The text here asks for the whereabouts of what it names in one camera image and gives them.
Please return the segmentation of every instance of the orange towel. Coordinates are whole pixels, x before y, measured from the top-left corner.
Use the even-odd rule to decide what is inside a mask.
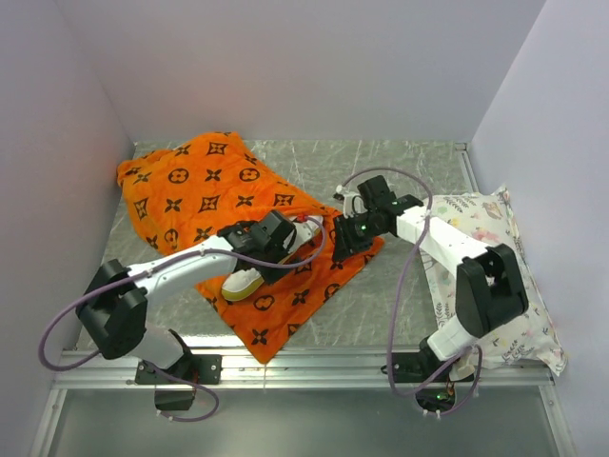
[[[263,364],[383,245],[377,238],[366,254],[334,264],[332,219],[340,213],[287,183],[234,132],[206,133],[177,149],[126,161],[118,168],[118,182],[135,231],[164,255],[199,244],[238,221],[260,221],[272,209],[288,217],[324,217],[330,233],[324,252],[277,283],[262,285],[234,304],[221,294],[225,277],[196,286]],[[295,255],[306,258],[320,241],[321,234]]]

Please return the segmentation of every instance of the white wall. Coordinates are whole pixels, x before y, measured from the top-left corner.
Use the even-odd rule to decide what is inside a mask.
[[[37,340],[99,265],[131,145],[53,2],[0,3],[0,62],[0,446],[12,457],[49,394]],[[51,339],[52,360],[75,321]]]
[[[483,190],[506,182],[569,355],[560,397],[582,456],[609,423],[608,2],[548,0],[473,140]]]
[[[543,0],[56,0],[134,139],[470,140]]]

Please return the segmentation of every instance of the white sneaker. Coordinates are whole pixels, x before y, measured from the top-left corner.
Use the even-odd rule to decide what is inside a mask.
[[[324,220],[323,216],[309,217],[318,222],[322,222]],[[294,223],[294,227],[296,228],[295,234],[285,240],[284,244],[285,247],[289,246],[290,243],[292,244],[292,246],[287,250],[290,255],[288,255],[284,260],[280,261],[280,264],[287,262],[291,257],[291,254],[296,252],[296,250],[298,250],[298,248],[304,243],[312,240],[320,232],[320,228],[311,221],[296,222]],[[257,269],[242,269],[232,273],[225,279],[224,283],[222,284],[222,296],[225,297],[225,300],[228,300],[229,302],[238,302],[240,300],[244,300],[249,295],[254,293],[264,282],[265,280]]]

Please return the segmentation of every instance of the white floral cloth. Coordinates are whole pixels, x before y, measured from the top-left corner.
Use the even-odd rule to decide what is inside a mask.
[[[529,309],[522,316],[490,332],[479,342],[482,365],[497,368],[521,359],[541,360],[559,375],[566,366],[550,316],[529,267],[509,200],[501,188],[492,195],[479,193],[434,196],[432,215],[438,216],[467,235],[489,245],[505,243],[516,252]],[[455,278],[448,270],[422,252],[427,282],[434,302],[436,321],[442,327],[455,314]],[[471,372],[475,354],[460,361],[460,371]]]

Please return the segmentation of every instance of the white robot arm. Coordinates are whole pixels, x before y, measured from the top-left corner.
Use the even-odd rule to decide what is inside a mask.
[[[198,379],[196,358],[175,331],[147,322],[148,308],[178,290],[240,269],[254,267],[272,284],[290,268],[276,264],[294,244],[300,246],[313,236],[313,230],[298,227],[273,210],[260,222],[223,228],[203,243],[160,260],[129,267],[111,260],[98,269],[86,295],[111,289],[85,301],[76,314],[106,359],[132,355],[174,378],[194,382]],[[122,285],[112,288],[118,282]]]
[[[344,215],[334,220],[334,260],[368,250],[373,237],[383,233],[413,244],[420,238],[427,209],[412,195],[397,198],[382,176],[358,185],[359,209],[353,192],[343,199],[341,190],[337,189],[335,198],[344,200],[345,208]],[[516,255],[506,245],[489,246],[442,219],[431,217],[421,249],[442,264],[457,282],[456,314],[420,344],[415,365],[425,379],[443,361],[524,314],[528,300]]]

